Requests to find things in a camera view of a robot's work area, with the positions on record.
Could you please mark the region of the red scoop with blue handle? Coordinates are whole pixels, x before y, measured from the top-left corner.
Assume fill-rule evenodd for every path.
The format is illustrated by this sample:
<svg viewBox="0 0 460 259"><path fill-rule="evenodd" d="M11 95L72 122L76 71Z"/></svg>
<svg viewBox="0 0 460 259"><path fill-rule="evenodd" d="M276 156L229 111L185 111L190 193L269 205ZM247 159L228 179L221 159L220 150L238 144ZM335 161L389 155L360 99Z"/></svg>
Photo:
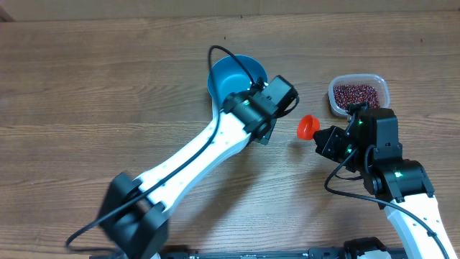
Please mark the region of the red scoop with blue handle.
<svg viewBox="0 0 460 259"><path fill-rule="evenodd" d="M312 140L315 132L319 131L321 124L313 115L305 115L299 122L297 137L301 140Z"/></svg>

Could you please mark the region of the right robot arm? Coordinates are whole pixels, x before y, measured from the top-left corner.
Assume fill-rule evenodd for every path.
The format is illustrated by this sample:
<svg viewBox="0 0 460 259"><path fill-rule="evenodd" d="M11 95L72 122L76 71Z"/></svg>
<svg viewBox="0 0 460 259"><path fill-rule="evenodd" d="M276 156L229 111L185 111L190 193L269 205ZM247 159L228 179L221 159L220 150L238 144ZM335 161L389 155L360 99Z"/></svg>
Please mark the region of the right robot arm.
<svg viewBox="0 0 460 259"><path fill-rule="evenodd" d="M348 114L347 128L316 130L312 138L319 155L359 172L368 194L334 193L377 203L408 258L455 258L425 168L403 158L394 111L360 103L349 105Z"/></svg>

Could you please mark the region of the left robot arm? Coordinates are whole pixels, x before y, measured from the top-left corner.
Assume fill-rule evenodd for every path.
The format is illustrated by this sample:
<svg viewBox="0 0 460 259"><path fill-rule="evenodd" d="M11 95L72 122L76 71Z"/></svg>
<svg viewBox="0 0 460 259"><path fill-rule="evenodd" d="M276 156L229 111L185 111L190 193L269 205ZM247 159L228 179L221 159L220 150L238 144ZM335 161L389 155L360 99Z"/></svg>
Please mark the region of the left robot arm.
<svg viewBox="0 0 460 259"><path fill-rule="evenodd" d="M298 101L282 76L230 93L199 135L157 167L115 177L99 215L105 234L127 258L153 258L168 237L168 219L183 197L216 166L251 141L267 144L277 118Z"/></svg>

